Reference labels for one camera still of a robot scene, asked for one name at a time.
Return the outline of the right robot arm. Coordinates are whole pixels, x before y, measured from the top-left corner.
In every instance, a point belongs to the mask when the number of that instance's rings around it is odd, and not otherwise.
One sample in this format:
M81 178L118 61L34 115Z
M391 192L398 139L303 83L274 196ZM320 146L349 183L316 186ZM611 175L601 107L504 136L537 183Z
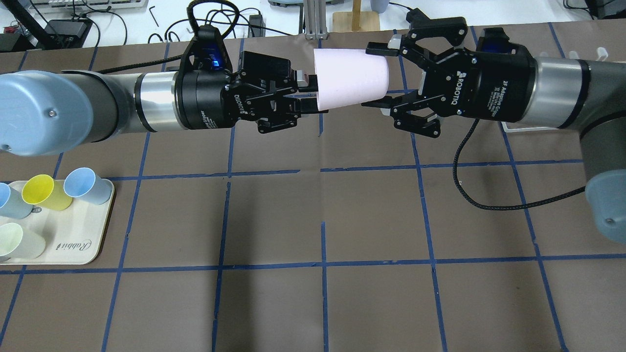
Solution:
M416 10L407 18L407 34L388 43L370 42L366 53L406 58L423 70L422 87L364 106L387 110L397 129L431 138L440 136L441 118L454 115L575 130L585 187L521 205L483 205L470 198L458 179L461 149L452 162L454 183L466 201L483 210L529 209L585 193L599 232L624 243L624 63L534 57L522 44L510 42L501 27L485 29L470 50L462 45L468 34L465 18L430 19Z

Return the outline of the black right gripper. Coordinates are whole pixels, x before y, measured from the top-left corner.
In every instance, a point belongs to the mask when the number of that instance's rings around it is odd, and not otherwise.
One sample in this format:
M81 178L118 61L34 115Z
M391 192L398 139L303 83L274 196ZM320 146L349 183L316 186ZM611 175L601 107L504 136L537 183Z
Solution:
M396 129L431 138L440 135L440 119L462 116L495 122L519 122L536 78L537 61L526 47L511 43L500 27L485 30L476 50L463 47L464 18L409 19L402 39L369 42L366 54L402 56L422 70L420 88L402 96L361 103L389 110Z

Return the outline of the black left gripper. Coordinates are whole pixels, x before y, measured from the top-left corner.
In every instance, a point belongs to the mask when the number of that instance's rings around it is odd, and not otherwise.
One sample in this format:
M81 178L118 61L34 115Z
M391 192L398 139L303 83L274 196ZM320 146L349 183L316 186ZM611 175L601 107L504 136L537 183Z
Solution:
M176 77L179 122L189 130L230 129L239 121L255 122L260 133L291 129L299 115L327 113L317 98L293 98L293 93L317 93L316 74L294 71L291 61L244 51L241 69L185 62Z

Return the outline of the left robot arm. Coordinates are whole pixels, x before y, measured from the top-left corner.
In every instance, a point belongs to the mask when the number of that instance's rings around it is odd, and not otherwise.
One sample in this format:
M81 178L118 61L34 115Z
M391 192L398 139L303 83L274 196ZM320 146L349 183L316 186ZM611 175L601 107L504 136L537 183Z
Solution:
M18 156L65 153L124 133L290 129L320 112L319 80L288 59L244 51L228 58L188 53L163 73L102 74L29 70L1 76L1 150Z

